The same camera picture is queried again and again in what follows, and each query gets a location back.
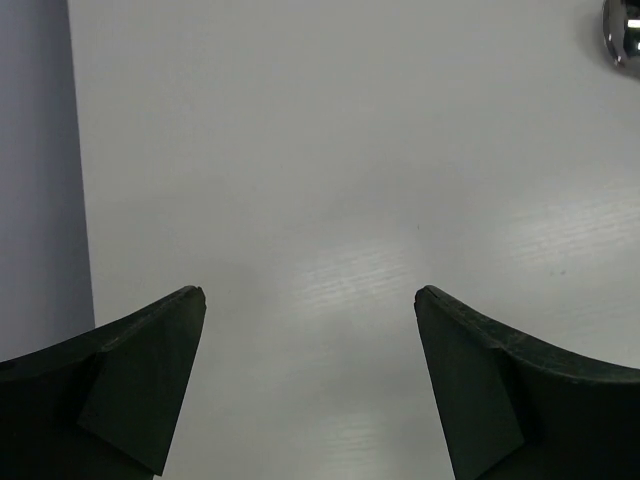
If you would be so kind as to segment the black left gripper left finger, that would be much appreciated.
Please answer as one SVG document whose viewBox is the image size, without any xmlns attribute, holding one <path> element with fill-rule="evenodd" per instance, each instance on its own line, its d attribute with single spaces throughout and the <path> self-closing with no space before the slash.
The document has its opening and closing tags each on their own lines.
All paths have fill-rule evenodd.
<svg viewBox="0 0 640 480">
<path fill-rule="evenodd" d="M 161 476 L 205 314 L 204 291 L 186 286 L 2 362 L 2 478 Z"/>
</svg>

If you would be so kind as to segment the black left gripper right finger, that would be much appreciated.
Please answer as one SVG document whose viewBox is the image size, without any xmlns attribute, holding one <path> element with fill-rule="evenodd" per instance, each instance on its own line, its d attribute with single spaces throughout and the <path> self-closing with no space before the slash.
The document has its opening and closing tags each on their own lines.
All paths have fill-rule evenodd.
<svg viewBox="0 0 640 480">
<path fill-rule="evenodd" d="M 549 344 L 432 285 L 414 309 L 455 478 L 638 478 L 638 370 Z"/>
</svg>

